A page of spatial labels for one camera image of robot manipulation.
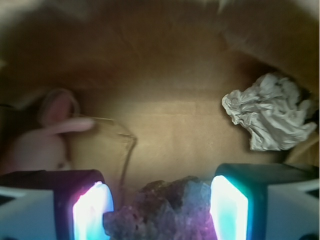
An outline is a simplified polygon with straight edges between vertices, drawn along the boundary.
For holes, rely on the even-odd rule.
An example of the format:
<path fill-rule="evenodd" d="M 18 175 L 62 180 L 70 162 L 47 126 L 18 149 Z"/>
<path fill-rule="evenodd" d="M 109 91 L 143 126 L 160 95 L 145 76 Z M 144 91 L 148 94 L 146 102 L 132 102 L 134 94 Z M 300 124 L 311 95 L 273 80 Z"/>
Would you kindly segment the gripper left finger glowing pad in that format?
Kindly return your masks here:
<path fill-rule="evenodd" d="M 2 240 L 109 240 L 113 196 L 98 170 L 15 171 L 0 177 Z"/>

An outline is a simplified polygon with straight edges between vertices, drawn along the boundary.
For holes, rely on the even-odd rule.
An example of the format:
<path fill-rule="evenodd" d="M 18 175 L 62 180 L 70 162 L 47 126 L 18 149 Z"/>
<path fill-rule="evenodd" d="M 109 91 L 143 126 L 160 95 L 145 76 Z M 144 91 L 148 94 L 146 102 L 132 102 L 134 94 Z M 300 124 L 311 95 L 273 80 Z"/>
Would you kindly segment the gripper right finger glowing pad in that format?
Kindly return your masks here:
<path fill-rule="evenodd" d="M 319 168 L 308 164 L 223 163 L 211 181 L 219 240 L 317 240 Z"/>

